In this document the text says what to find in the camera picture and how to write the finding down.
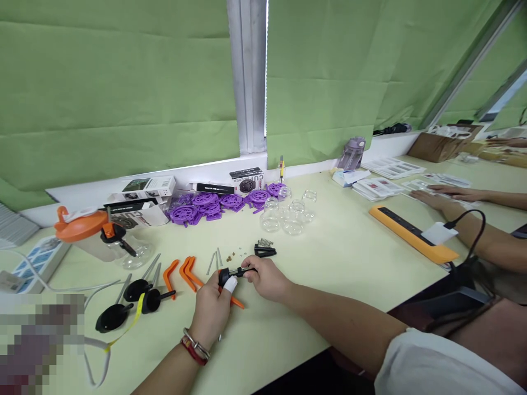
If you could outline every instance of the window frame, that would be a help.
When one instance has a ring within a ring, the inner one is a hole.
[[[266,0],[227,0],[240,154],[266,151]]]

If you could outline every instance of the person's right hand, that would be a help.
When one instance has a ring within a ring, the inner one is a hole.
[[[251,270],[250,272],[245,272],[243,277],[253,283],[256,291],[265,299],[280,302],[293,285],[271,259],[258,258],[256,255],[251,255],[242,262],[242,267],[247,266],[255,268],[258,272]]]
[[[515,148],[527,148],[527,139],[523,138],[513,138],[513,139],[490,139],[487,140],[488,146],[510,146]]]
[[[487,191],[471,188],[452,187],[450,185],[429,185],[437,193],[451,195],[453,199],[464,201],[485,200]]]

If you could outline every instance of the light yellow table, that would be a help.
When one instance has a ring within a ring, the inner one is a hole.
[[[429,172],[450,173],[468,178],[475,188],[498,189],[527,193],[527,170],[479,162],[465,165],[457,161],[429,163],[414,158],[403,160],[424,166]],[[420,178],[409,177],[404,180]],[[210,257],[220,247],[225,266],[238,267],[245,253],[251,254],[256,240],[266,237],[274,241],[278,251],[277,266],[298,283],[345,295],[389,311],[429,285],[446,276],[446,272],[411,248],[398,236],[368,214],[373,203],[349,188],[341,188],[327,172],[288,180],[293,198],[300,198],[305,189],[317,191],[317,218],[305,232],[292,237],[282,231],[266,234],[260,229],[259,215],[245,208],[243,212],[228,211],[221,220],[201,220],[198,226],[184,228],[168,224],[140,230],[137,237],[148,240],[161,253],[162,270],[174,259],[182,263],[189,255],[196,256],[193,272],[206,280]],[[438,213],[404,196],[380,202],[417,227],[425,229],[440,219]],[[527,213],[510,208],[483,204],[482,209],[493,225],[511,232],[527,223]],[[41,237],[53,233],[45,229],[19,250],[29,252]],[[457,240],[447,245],[461,258],[467,249]],[[227,256],[235,253],[233,261]],[[2,255],[2,268],[12,269],[18,260]],[[133,272],[139,278],[144,268]],[[90,255],[72,247],[51,284],[54,287],[76,287],[124,279],[127,272],[113,263],[98,262]],[[158,284],[163,284],[160,276]],[[97,394],[130,393],[158,364],[189,326],[194,312],[195,294],[177,272],[172,283],[178,291],[177,300],[165,300],[154,314],[141,317],[137,325],[113,348],[106,381]],[[131,318],[120,330],[100,334],[94,326],[99,314],[115,302],[119,286],[100,292],[88,306],[85,315],[85,334],[111,341],[123,333]],[[328,344],[301,319],[284,307],[258,296],[251,284],[241,279],[235,295],[246,309],[232,308],[231,318],[221,343],[212,350],[212,358],[194,386],[195,394],[250,394],[289,370],[295,368],[328,347]],[[99,377],[102,352],[88,350],[94,375]],[[56,373],[49,378],[45,393],[90,393],[86,384],[82,358],[66,355],[59,359]],[[218,383],[228,377],[223,391]]]

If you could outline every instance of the white sleeve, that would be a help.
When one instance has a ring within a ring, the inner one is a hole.
[[[393,339],[375,380],[377,395],[525,395],[483,358],[444,337],[408,329]]]

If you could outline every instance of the person's left hand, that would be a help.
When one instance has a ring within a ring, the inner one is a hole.
[[[234,291],[237,284],[236,277],[229,278],[220,293],[218,281],[219,274],[214,271],[209,281],[198,290],[196,310],[192,319],[192,325],[188,330],[191,337],[207,350],[210,350],[225,329],[225,325],[227,325],[231,312],[232,296],[229,288]]]
[[[442,210],[446,205],[456,203],[450,199],[447,199],[446,197],[439,196],[439,195],[432,195],[423,190],[411,191],[410,196],[415,199],[420,200],[423,203],[426,203],[427,205],[429,205],[431,208],[435,210]]]

